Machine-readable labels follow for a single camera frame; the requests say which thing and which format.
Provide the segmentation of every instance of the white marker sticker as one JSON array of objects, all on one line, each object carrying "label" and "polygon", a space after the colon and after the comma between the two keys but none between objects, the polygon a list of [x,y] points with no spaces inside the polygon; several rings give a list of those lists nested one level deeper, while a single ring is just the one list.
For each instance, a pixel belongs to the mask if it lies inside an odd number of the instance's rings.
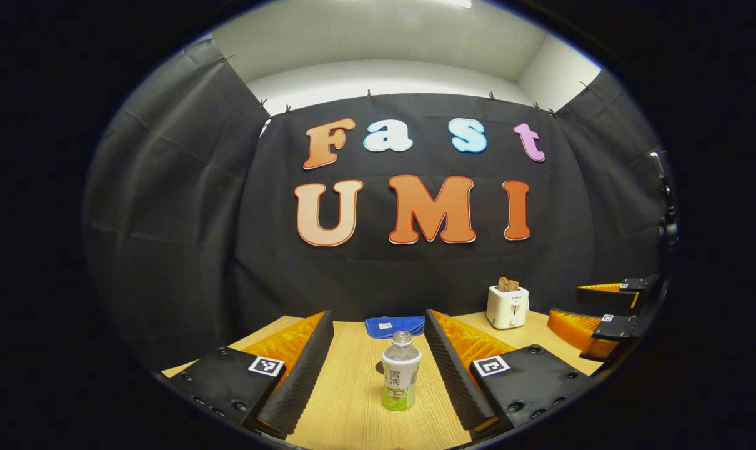
[{"label": "white marker sticker", "polygon": [[501,373],[501,371],[509,370],[509,365],[503,361],[500,356],[492,356],[492,358],[476,359],[472,362],[475,364],[475,368],[478,369],[478,373],[482,377],[495,375],[495,373]]},{"label": "white marker sticker", "polygon": [[255,373],[263,373],[269,376],[278,376],[278,372],[283,367],[284,362],[280,359],[262,358],[258,356],[253,364],[247,370],[255,371]]}]

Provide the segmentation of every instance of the bottle cap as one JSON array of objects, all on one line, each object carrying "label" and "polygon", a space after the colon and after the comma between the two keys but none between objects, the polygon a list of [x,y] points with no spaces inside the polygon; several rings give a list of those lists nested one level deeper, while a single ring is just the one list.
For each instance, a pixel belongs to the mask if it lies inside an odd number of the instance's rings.
[{"label": "bottle cap", "polygon": [[395,335],[392,336],[392,344],[397,347],[409,347],[412,344],[412,333],[408,331],[395,331]]}]

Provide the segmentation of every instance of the ceiling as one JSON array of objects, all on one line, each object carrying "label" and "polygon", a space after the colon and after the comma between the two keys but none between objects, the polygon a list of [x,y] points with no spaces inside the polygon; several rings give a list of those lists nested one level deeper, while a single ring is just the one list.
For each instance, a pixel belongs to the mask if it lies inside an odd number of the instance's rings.
[{"label": "ceiling", "polygon": [[546,32],[472,0],[277,0],[212,32],[250,82],[355,59],[405,59],[472,69],[515,83]]}]

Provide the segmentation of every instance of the wooden table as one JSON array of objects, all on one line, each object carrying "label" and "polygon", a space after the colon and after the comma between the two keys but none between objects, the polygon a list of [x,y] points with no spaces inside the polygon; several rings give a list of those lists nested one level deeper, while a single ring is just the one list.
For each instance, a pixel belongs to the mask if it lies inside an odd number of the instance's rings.
[{"label": "wooden table", "polygon": [[[550,331],[546,314],[529,311],[525,325],[511,330],[495,330],[483,312],[455,318],[515,348],[540,344],[587,375],[600,367],[600,362],[579,358],[578,349]],[[281,317],[229,347],[241,350],[298,320],[301,318]],[[409,410],[392,412],[381,405],[384,376],[375,370],[390,341],[369,337],[363,322],[335,321],[333,329],[326,362],[295,433],[287,436],[287,442],[314,450],[441,450],[470,441],[450,404],[425,336],[414,337],[415,347],[423,353],[416,402]],[[190,364],[163,373],[173,376]]]}]

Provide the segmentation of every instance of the orange letter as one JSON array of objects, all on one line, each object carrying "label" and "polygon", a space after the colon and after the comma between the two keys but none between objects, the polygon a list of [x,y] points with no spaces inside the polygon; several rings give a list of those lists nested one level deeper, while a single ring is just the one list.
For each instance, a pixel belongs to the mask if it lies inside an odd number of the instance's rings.
[{"label": "orange letter", "polygon": [[509,194],[509,227],[503,236],[510,241],[529,238],[530,230],[525,224],[525,197],[529,187],[521,181],[507,181],[503,183],[503,190]]},{"label": "orange letter", "polygon": [[430,196],[418,176],[394,176],[389,185],[397,194],[395,231],[389,234],[391,243],[415,243],[420,234],[414,231],[414,218],[420,224],[425,239],[432,242],[447,216],[441,238],[447,243],[469,243],[475,240],[470,226],[470,189],[468,177],[447,177],[436,200]]},{"label": "orange letter", "polygon": [[356,192],[364,183],[357,179],[341,181],[333,185],[339,192],[339,223],[332,230],[320,228],[320,196],[326,186],[313,182],[295,188],[297,197],[297,233],[311,245],[335,247],[346,242],[356,230]]},{"label": "orange letter", "polygon": [[344,131],[341,128],[352,130],[356,128],[356,122],[347,117],[306,131],[306,136],[309,137],[309,159],[303,163],[304,169],[321,168],[336,161],[336,155],[331,153],[330,145],[333,144],[336,150],[344,145]]}]

